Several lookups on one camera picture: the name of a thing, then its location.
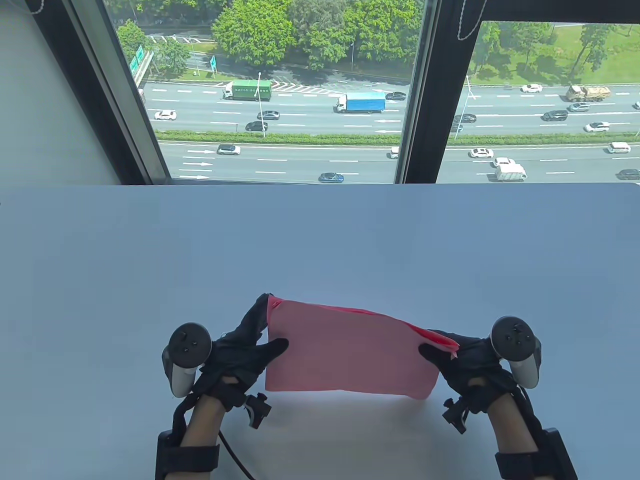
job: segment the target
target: blue truck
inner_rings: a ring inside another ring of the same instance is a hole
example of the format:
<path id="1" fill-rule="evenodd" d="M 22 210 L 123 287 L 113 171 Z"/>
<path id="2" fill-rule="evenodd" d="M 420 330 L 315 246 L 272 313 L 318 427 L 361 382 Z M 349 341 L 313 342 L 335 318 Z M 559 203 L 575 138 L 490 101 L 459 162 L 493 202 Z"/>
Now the blue truck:
<path id="1" fill-rule="evenodd" d="M 346 112 L 382 112 L 386 107 L 384 92 L 345 93 L 338 97 L 334 110 L 338 113 Z"/>

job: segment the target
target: forearm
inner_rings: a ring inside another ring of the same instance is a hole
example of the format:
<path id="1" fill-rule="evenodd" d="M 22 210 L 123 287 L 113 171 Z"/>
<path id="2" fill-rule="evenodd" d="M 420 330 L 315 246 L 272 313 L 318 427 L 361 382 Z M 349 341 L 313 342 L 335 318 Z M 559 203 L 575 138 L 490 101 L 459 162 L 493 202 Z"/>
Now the forearm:
<path id="1" fill-rule="evenodd" d="M 505 394 L 498 398 L 491 404 L 487 414 L 493 426 L 500 453 L 538 451 L 538 446 L 511 395 Z M 536 480 L 553 480 L 553 477 L 537 477 Z"/>
<path id="2" fill-rule="evenodd" d="M 218 441 L 218 433 L 225 409 L 220 400 L 203 395 L 193 409 L 181 447 L 211 447 Z M 209 480 L 210 473 L 174 473 L 165 480 Z"/>

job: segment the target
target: glass pane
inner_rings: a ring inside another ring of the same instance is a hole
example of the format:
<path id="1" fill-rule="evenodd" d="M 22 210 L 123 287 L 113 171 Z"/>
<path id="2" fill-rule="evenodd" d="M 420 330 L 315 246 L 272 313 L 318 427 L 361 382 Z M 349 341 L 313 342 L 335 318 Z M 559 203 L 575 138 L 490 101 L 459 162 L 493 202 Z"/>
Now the glass pane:
<path id="1" fill-rule="evenodd" d="M 174 178 L 394 182 L 426 0 L 104 4 Z"/>
<path id="2" fill-rule="evenodd" d="M 638 25 L 482 23 L 438 182 L 640 182 L 639 79 Z"/>

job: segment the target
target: dump truck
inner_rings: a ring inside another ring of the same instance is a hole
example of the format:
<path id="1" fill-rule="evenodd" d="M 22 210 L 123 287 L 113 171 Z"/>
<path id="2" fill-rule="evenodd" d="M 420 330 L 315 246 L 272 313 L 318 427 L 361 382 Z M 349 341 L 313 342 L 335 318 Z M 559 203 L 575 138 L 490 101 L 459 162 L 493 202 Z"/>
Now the dump truck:
<path id="1" fill-rule="evenodd" d="M 499 163 L 495 178 L 499 182 L 522 182 L 527 178 L 527 172 L 519 163 Z"/>
<path id="2" fill-rule="evenodd" d="M 256 93 L 258 80 L 233 80 L 225 85 L 222 97 L 227 100 L 255 100 L 258 101 Z M 271 100 L 271 80 L 260 80 L 260 100 L 268 102 Z"/>
<path id="3" fill-rule="evenodd" d="M 338 113 L 347 112 L 382 112 L 387 106 L 385 92 L 345 93 L 338 97 L 333 110 Z"/>
<path id="4" fill-rule="evenodd" d="M 602 102 L 611 96 L 607 86 L 571 85 L 566 92 L 566 99 L 570 102 Z"/>

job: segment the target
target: gloved hand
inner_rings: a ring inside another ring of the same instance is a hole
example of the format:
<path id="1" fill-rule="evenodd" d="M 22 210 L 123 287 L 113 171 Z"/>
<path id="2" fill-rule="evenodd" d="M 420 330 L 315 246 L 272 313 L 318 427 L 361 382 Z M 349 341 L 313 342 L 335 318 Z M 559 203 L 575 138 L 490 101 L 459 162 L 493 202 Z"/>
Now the gloved hand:
<path id="1" fill-rule="evenodd" d="M 267 328 L 268 300 L 269 294 L 260 295 L 234 331 L 212 342 L 211 354 L 200 368 L 202 374 L 193 386 L 194 393 L 209 393 L 225 376 L 236 378 L 238 382 L 229 386 L 244 394 L 267 365 L 289 347 L 287 339 L 256 345 Z"/>
<path id="2" fill-rule="evenodd" d="M 426 343 L 418 347 L 420 355 L 438 368 L 449 386 L 461 397 L 467 396 L 474 386 L 485 383 L 502 393 L 512 392 L 517 388 L 513 375 L 500 365 L 500 358 L 490 339 L 464 337 L 441 330 L 433 331 L 460 345 L 458 357 L 452 358 L 450 353 Z"/>

